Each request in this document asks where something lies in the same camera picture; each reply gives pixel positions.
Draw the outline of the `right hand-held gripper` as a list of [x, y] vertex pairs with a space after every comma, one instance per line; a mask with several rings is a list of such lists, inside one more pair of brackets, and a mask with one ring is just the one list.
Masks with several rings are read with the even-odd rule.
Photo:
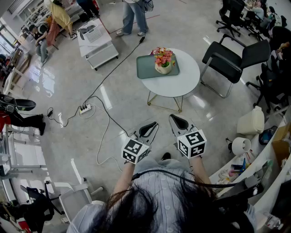
[[175, 136], [175, 147], [182, 157], [188, 159], [202, 157], [205, 153], [207, 139], [194, 122], [179, 114], [170, 114], [169, 122]]

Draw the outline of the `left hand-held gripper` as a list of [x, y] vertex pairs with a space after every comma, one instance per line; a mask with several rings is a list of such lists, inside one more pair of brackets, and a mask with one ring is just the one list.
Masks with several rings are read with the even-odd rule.
[[122, 146], [122, 158], [132, 164], [141, 162], [148, 156], [158, 129], [159, 124], [155, 121], [139, 125], [137, 130], [126, 138]]

